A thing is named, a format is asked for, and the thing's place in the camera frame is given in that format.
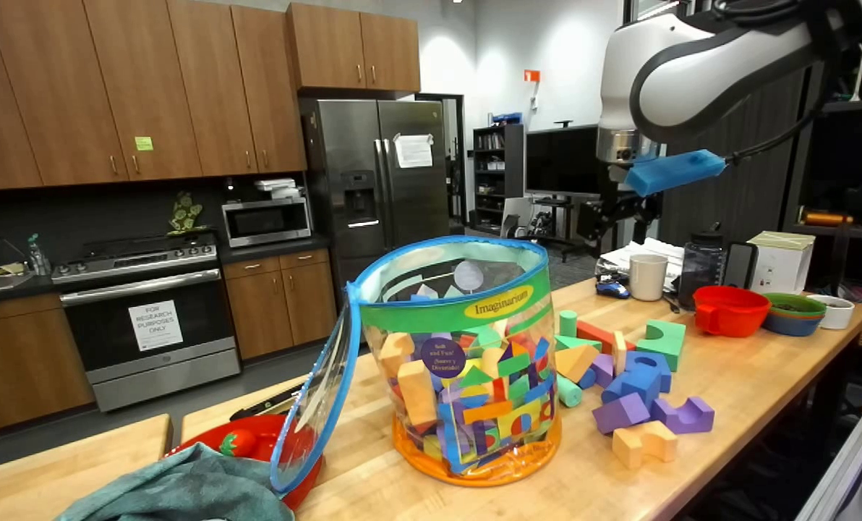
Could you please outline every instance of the stainless steel oven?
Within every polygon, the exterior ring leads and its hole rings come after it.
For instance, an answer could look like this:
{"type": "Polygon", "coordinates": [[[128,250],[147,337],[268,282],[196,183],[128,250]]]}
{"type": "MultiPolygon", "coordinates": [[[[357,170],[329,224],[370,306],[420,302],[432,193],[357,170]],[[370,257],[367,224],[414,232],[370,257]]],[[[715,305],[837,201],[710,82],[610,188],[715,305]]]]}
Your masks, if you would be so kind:
{"type": "Polygon", "coordinates": [[[124,244],[54,270],[99,408],[241,373],[216,247],[124,244]]]}

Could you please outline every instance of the oven handle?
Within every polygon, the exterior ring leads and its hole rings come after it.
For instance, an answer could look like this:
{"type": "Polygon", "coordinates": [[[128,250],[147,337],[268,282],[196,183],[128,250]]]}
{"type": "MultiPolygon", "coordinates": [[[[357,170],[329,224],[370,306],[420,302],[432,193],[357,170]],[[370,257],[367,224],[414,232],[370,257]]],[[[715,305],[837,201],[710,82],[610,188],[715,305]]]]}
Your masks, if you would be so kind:
{"type": "Polygon", "coordinates": [[[147,279],[132,285],[117,285],[117,286],[99,286],[99,289],[82,289],[82,292],[63,292],[63,306],[92,305],[92,302],[109,302],[124,295],[145,295],[145,292],[163,292],[177,286],[196,286],[206,282],[222,282],[219,270],[200,270],[200,272],[179,272],[164,279],[147,279]]]}

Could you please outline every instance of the microwave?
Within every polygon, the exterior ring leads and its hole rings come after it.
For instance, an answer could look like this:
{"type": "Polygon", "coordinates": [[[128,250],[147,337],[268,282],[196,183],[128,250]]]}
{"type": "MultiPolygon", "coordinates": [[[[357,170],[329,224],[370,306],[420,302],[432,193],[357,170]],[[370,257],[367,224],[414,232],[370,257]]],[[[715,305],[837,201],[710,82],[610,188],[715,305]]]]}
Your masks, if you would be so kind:
{"type": "Polygon", "coordinates": [[[312,237],[306,198],[229,201],[222,202],[222,224],[231,250],[312,237]]]}

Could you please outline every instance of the oven door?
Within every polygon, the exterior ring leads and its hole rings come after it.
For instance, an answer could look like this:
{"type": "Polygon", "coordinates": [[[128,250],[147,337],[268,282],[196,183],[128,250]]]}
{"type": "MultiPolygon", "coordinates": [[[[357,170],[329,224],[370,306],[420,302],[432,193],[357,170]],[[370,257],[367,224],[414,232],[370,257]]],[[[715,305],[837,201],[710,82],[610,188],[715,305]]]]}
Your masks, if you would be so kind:
{"type": "Polygon", "coordinates": [[[89,382],[235,350],[219,270],[60,295],[89,382]]]}

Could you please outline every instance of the stainless steel refrigerator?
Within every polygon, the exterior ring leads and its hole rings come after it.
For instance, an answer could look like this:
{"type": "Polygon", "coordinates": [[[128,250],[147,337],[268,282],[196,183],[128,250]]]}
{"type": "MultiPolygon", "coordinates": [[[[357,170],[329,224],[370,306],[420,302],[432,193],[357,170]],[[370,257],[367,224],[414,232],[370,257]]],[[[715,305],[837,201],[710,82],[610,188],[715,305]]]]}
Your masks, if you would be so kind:
{"type": "Polygon", "coordinates": [[[439,102],[305,99],[300,112],[338,289],[380,254],[449,232],[439,102]]]}

